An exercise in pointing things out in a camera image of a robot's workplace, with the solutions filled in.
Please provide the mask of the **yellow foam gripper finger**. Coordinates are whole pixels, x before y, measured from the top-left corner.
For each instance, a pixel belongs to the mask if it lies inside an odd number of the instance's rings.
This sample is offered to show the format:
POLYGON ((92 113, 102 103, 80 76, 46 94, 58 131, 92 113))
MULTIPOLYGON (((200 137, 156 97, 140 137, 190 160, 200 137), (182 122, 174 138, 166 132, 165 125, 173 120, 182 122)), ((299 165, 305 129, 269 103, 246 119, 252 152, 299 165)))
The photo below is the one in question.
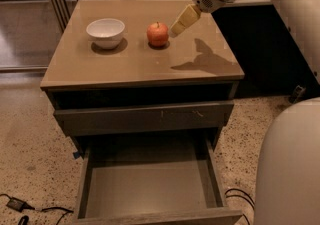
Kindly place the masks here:
POLYGON ((187 5, 169 27, 169 36, 174 38, 192 26, 201 17, 201 10, 194 4, 187 5))

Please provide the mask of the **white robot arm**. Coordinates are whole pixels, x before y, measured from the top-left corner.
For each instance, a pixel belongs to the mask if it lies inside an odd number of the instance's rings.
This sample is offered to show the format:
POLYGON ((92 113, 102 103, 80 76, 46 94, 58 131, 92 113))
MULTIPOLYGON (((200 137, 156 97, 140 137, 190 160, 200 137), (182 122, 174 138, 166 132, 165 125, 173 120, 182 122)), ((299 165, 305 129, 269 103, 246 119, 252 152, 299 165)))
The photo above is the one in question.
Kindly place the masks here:
MULTIPOLYGON (((229 0, 192 0, 173 22, 176 37, 229 0)), ((270 0, 315 78, 320 74, 320 0, 270 0)), ((320 225, 320 98, 284 110, 263 140, 253 225, 320 225)))

